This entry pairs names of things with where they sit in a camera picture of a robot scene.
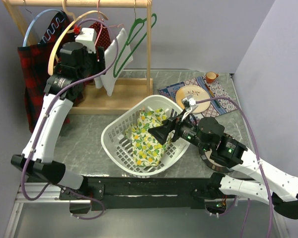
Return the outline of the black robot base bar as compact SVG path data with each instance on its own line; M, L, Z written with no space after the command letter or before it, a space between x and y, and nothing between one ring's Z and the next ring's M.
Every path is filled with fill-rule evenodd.
M105 209L133 208L178 208L203 209L205 200L225 198L220 190L220 180L223 175L214 173L210 178L131 178L131 177L89 177L88 189L85 193L88 199L94 198L100 202L90 201L82 204L83 199L62 189L61 200L74 201L70 210L74 213L100 211Z

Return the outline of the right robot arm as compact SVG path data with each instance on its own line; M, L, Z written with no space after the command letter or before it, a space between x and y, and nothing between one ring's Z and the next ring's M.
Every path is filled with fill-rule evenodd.
M193 125L188 119L177 116L150 128L148 132L160 144L165 144L173 133L172 141L182 138L201 152L209 152L210 159L216 164L252 178L246 181L213 173L206 187L196 192L198 196L208 199L221 195L242 196L268 204L284 217L298 219L298 177L257 159L254 152L226 134L224 126L215 118L203 118Z

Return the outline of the pink wire hanger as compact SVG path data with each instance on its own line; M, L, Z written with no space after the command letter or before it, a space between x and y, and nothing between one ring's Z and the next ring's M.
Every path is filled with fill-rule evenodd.
M97 5L96 5L96 7L97 7L97 11L99 12L99 4L100 4L100 0L98 0L97 1ZM97 14L97 16L98 16L98 20L101 20L102 22L104 21L104 17L103 18L101 18L101 16L100 16L101 14L100 13L98 13ZM118 25L111 25L111 26L109 26L108 28L119 28L119 27L124 27L124 24L123 23L121 23L121 24L118 24Z

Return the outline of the lemon print garment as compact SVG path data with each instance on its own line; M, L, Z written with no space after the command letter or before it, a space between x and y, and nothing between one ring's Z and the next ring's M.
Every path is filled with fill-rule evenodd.
M148 130L162 125L162 121L165 119L167 119L167 115L162 108L154 111L141 111L137 122L125 130L124 136L132 143L132 156L136 166L155 167L159 165L170 144L170 136L162 145Z

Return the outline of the white cloth garment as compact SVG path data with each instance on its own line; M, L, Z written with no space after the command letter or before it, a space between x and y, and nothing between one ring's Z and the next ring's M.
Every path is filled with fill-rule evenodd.
M105 50L105 65L110 65L114 59L115 63L107 72L97 78L94 78L95 87L100 89L104 87L108 96L111 96L114 90L114 86L118 76L121 71L133 61L133 55L131 53L130 45L127 45L125 48L125 42L128 38L128 33L125 28L121 28L119 34L117 35L118 44L115 40L112 41L110 46Z

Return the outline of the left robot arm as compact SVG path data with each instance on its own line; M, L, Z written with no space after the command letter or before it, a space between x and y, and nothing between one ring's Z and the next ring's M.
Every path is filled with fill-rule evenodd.
M43 106L30 141L20 155L13 155L11 164L54 185L71 188L77 199L84 199L89 193L87 179L54 161L55 145L67 114L83 83L70 84L96 74L104 69L104 56L97 56L82 43L65 43L60 49L61 61L47 80L44 89Z

